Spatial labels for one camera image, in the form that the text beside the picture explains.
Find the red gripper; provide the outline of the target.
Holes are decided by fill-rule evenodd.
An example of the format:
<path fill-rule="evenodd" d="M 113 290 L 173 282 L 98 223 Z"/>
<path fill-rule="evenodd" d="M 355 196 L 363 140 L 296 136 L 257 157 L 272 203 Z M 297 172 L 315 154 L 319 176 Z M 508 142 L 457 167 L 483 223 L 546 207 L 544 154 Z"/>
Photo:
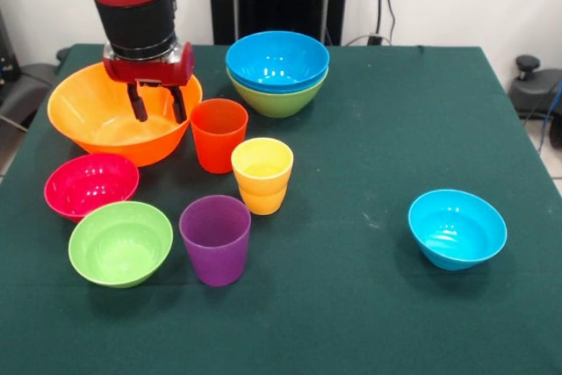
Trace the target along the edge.
<path fill-rule="evenodd" d="M 112 46 L 106 43 L 103 48 L 103 64 L 107 75 L 113 81 L 128 83 L 127 95 L 133 114 L 140 122 L 145 122 L 148 114 L 135 83 L 170 86 L 169 92 L 173 97 L 177 124 L 187 120 L 183 93 L 178 86 L 186 85 L 193 72 L 194 54 L 190 43 L 176 43 L 163 56 L 145 61 L 120 58 L 113 52 Z"/>

